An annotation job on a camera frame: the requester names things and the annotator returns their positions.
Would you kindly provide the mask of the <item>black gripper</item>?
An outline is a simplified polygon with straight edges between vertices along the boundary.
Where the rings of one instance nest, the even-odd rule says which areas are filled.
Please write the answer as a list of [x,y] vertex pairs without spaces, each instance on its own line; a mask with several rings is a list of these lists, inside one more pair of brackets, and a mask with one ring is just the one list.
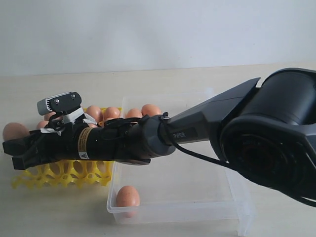
[[3,150],[11,155],[15,170],[66,160],[116,161],[131,165],[147,165],[149,158],[134,154],[128,137],[136,119],[112,119],[104,127],[77,124],[61,136],[31,132],[23,138],[2,143]]

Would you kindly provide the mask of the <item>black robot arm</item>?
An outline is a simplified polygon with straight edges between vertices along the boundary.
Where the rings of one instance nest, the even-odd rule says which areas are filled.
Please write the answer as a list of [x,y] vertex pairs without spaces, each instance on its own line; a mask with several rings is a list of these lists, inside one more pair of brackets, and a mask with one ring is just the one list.
[[46,127],[3,142],[16,170],[62,159],[147,165],[175,150],[258,185],[316,204],[316,73],[285,68],[250,79],[182,113],[116,118],[103,126],[66,92],[38,102]]

